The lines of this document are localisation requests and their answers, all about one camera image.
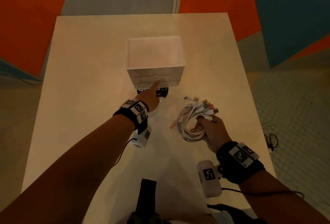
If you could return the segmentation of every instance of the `person's left hand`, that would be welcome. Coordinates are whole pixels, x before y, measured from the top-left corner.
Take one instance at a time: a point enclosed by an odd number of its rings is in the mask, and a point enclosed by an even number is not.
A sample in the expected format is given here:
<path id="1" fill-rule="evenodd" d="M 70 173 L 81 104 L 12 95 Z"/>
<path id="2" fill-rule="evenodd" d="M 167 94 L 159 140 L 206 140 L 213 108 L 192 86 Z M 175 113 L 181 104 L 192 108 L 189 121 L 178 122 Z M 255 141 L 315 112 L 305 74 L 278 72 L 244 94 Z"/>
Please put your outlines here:
<path id="1" fill-rule="evenodd" d="M 159 104 L 159 97 L 156 97 L 156 90 L 159 83 L 160 81 L 155 81 L 150 89 L 142 91 L 135 97 L 135 99 L 143 101 L 146 105 L 148 105 L 149 112 L 154 111 Z"/>

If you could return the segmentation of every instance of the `cable bundle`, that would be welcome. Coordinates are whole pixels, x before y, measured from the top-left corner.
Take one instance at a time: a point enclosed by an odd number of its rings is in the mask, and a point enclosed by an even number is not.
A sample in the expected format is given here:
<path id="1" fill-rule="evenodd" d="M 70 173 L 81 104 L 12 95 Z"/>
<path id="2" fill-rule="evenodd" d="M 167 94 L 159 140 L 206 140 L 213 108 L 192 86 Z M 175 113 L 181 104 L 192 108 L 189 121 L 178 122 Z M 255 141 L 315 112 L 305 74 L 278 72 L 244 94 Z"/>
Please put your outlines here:
<path id="1" fill-rule="evenodd" d="M 184 109 L 180 112 L 177 120 L 175 120 L 171 129 L 176 125 L 182 137 L 188 142 L 197 142 L 206 138 L 204 127 L 199 125 L 197 128 L 189 130 L 187 128 L 188 122 L 192 118 L 196 118 L 197 116 L 203 116 L 204 118 L 213 121 L 212 115 L 219 112 L 218 109 L 215 109 L 213 104 L 209 103 L 207 100 L 202 102 L 198 102 L 198 98 L 190 98 L 185 97 L 185 100 L 193 101 L 184 107 Z"/>

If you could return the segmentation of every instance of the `wrist strap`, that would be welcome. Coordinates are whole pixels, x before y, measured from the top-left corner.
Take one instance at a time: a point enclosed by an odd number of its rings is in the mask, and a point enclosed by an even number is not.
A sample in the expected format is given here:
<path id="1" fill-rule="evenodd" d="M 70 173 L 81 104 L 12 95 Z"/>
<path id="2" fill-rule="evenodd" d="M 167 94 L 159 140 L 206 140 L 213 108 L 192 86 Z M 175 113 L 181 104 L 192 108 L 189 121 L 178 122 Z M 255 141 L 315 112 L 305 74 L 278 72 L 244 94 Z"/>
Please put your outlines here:
<path id="1" fill-rule="evenodd" d="M 114 114 L 122 114 L 130 119 L 138 129 L 138 134 L 147 128 L 148 121 L 148 105 L 137 99 L 127 100 Z"/>
<path id="2" fill-rule="evenodd" d="M 241 184 L 260 170 L 264 165 L 258 161 L 259 156 L 244 143 L 225 143 L 217 152 L 220 162 L 218 172 L 232 183 Z"/>

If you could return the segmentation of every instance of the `person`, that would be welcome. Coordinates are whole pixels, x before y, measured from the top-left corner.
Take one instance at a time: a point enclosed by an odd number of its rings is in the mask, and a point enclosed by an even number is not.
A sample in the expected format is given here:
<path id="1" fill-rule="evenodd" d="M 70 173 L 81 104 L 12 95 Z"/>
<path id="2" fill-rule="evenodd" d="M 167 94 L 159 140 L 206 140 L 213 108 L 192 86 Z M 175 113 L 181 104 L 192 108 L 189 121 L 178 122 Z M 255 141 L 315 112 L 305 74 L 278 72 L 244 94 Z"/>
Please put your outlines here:
<path id="1" fill-rule="evenodd" d="M 159 82 L 135 98 L 155 110 L 159 98 L 155 96 Z M 205 128 L 208 148 L 217 153 L 232 142 L 223 121 L 216 123 L 198 118 Z M 93 132 L 81 139 L 17 199 L 0 213 L 0 223 L 81 223 L 101 182 L 122 153 L 134 123 L 116 114 Z M 239 184 L 242 191 L 264 193 L 289 190 L 262 169 Z M 267 223 L 327 223 L 329 221 L 296 194 L 270 196 L 245 195 L 259 218 Z"/>

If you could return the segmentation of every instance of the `white sensor device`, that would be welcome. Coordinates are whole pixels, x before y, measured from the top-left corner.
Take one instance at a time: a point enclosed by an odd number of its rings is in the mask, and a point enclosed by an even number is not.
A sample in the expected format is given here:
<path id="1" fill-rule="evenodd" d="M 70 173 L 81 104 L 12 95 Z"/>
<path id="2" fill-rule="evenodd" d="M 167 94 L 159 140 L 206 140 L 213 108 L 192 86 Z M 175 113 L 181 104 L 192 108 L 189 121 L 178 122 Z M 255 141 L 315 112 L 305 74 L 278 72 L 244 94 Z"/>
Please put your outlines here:
<path id="1" fill-rule="evenodd" d="M 135 147 L 141 147 L 141 148 L 146 147 L 150 134 L 151 134 L 151 127 L 149 125 L 147 125 L 146 129 L 141 134 L 138 134 L 138 130 L 136 129 L 133 132 L 133 137 L 132 137 L 135 138 L 136 140 L 135 139 L 131 140 L 131 143 Z"/>
<path id="2" fill-rule="evenodd" d="M 217 197 L 222 194 L 219 178 L 222 176 L 217 166 L 212 161 L 200 161 L 197 164 L 199 179 L 202 184 L 203 194 L 205 198 Z"/>

